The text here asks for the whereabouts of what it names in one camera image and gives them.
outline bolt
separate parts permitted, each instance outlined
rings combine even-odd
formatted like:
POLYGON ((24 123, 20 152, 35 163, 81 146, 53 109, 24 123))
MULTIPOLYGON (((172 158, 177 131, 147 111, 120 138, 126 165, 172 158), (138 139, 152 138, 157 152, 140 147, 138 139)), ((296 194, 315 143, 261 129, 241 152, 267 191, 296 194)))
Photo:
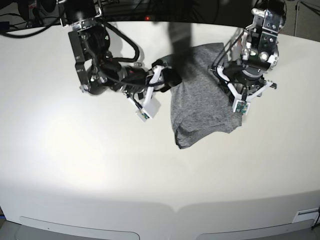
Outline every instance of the bolt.
POLYGON ((138 62, 136 61, 134 64, 133 64, 135 67, 142 67, 142 63, 141 62, 138 62))
POLYGON ((269 59, 269 55, 268 53, 266 53, 265 51, 263 51, 262 53, 260 53, 260 56, 259 56, 260 60, 262 62, 266 62, 268 59, 269 59))

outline gray t-shirt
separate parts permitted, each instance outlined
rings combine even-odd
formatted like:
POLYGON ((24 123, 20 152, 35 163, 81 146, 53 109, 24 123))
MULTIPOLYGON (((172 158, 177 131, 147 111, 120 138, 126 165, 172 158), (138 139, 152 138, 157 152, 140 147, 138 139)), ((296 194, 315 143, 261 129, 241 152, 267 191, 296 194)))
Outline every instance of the gray t-shirt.
POLYGON ((161 58, 182 78, 182 83, 171 89, 171 123, 180 149, 211 133, 229 134, 242 125, 242 115, 233 113, 229 97, 208 70, 223 50, 223 43, 212 43, 161 58))

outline white panel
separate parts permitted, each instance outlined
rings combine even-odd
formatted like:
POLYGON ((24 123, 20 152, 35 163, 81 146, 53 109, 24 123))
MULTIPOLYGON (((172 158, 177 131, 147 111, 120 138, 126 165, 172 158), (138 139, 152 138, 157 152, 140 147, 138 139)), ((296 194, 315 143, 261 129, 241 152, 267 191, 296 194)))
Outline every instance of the white panel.
POLYGON ((196 238, 196 240, 249 240, 265 238, 280 234, 287 234, 303 229, 310 229, 313 221, 307 220, 299 223, 286 224, 281 226, 260 228, 247 231, 234 231, 234 232, 222 232, 222 233, 209 233, 202 234, 196 238))
POLYGON ((292 223, 298 223, 306 220, 314 220, 316 222, 319 216, 318 208, 312 208, 307 210, 298 211, 292 221, 292 223))
POLYGON ((84 227, 75 227, 62 224, 56 224, 47 221, 39 221, 27 217, 20 217, 20 222, 22 225, 46 230, 50 232, 67 234, 85 238, 94 238, 94 239, 105 239, 105 240, 140 240, 139 235, 134 232, 125 232, 125 231, 109 231, 109 230, 99 230, 99 229, 90 229, 84 227))

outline cloth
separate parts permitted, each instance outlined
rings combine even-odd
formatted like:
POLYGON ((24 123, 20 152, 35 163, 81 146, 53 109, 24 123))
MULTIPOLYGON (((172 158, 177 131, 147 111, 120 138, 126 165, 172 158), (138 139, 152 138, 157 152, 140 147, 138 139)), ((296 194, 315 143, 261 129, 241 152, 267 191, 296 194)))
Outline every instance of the cloth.
POLYGON ((229 134, 242 125, 242 115, 233 113, 229 97, 208 70, 222 51, 223 43, 212 43, 161 58, 182 78, 182 83, 171 89, 171 123, 180 149, 211 133, 229 134))

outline black cable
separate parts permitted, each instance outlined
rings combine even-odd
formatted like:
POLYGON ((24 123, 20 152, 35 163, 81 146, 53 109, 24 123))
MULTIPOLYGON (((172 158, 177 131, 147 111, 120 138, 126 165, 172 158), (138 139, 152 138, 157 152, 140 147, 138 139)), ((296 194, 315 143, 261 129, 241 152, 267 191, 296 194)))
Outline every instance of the black cable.
POLYGON ((283 0, 283 1, 284 1, 284 6, 285 6, 284 17, 287 18, 287 11, 288 11, 287 2, 286 2, 286 0, 283 0))
POLYGON ((144 1, 144 0, 141 0, 141 1, 137 4, 137 6, 132 10, 131 13, 133 13, 133 12, 140 6, 140 4, 141 4, 143 1, 144 1))
POLYGON ((17 13, 6 13, 6 14, 0 15, 0 17, 5 16, 5 15, 10 15, 10 16, 16 16, 16 17, 23 18, 20 14, 17 14, 17 13))
POLYGON ((311 230, 320 226, 320 223, 317 224, 317 222, 319 222, 319 219, 320 219, 320 207, 318 208, 318 213, 319 213, 318 218, 316 219, 315 224, 311 227, 311 230))
POLYGON ((126 35, 124 35, 121 31, 119 31, 116 27, 112 26, 110 23, 103 21, 103 24, 110 30, 112 30, 115 34, 117 34, 120 38, 125 40, 131 47, 134 49, 134 57, 133 58, 126 58, 126 57, 115 57, 113 58, 114 61, 123 62, 123 63, 134 63, 138 61, 140 57, 140 50, 139 47, 126 35))
POLYGON ((215 66, 219 66, 220 62, 222 61, 222 59, 224 59, 224 57, 227 55, 227 53, 232 49, 232 47, 241 39, 241 37, 243 36, 243 34, 245 33, 245 30, 242 31, 242 33, 237 37, 237 39, 230 45, 230 47, 227 49, 227 51, 225 51, 223 53, 223 55, 220 57, 220 59, 218 60, 218 62, 215 63, 213 62, 212 63, 212 66, 211 68, 213 69, 215 66))
POLYGON ((27 21, 23 21, 23 22, 20 22, 20 23, 16 23, 16 24, 13 24, 13 26, 17 26, 17 25, 20 25, 20 24, 26 24, 27 21))
POLYGON ((104 75, 105 78, 107 78, 108 80, 111 80, 117 84, 122 84, 122 85, 128 85, 128 86, 132 86, 132 87, 138 87, 138 88, 149 88, 149 87, 156 87, 156 86, 161 86, 163 84, 165 84, 163 81, 162 82, 157 82, 157 83, 153 83, 153 84, 134 84, 134 83, 129 83, 129 82, 123 82, 120 81, 118 79, 113 78, 112 76, 107 75, 99 66, 97 67, 99 71, 101 71, 101 73, 104 75))
POLYGON ((255 4, 254 4, 254 8, 256 8, 258 6, 260 0, 256 0, 255 4))
POLYGON ((320 16, 320 10, 313 8, 311 6, 306 5, 303 1, 301 2, 302 5, 304 5, 306 8, 308 8, 310 11, 312 11, 313 13, 317 14, 318 16, 320 16))
POLYGON ((33 33, 30 34, 26 34, 26 35, 13 35, 13 34, 9 34, 6 32, 0 32, 0 35, 5 36, 7 38, 12 38, 12 39, 25 39, 25 38, 29 38, 29 37, 33 37, 35 35, 41 34, 43 33, 45 30, 49 29, 50 27, 52 27, 53 25, 56 24, 56 22, 64 15, 65 13, 63 12, 59 17, 57 17, 52 23, 50 23, 48 26, 45 26, 43 29, 39 30, 39 31, 35 31, 33 33))

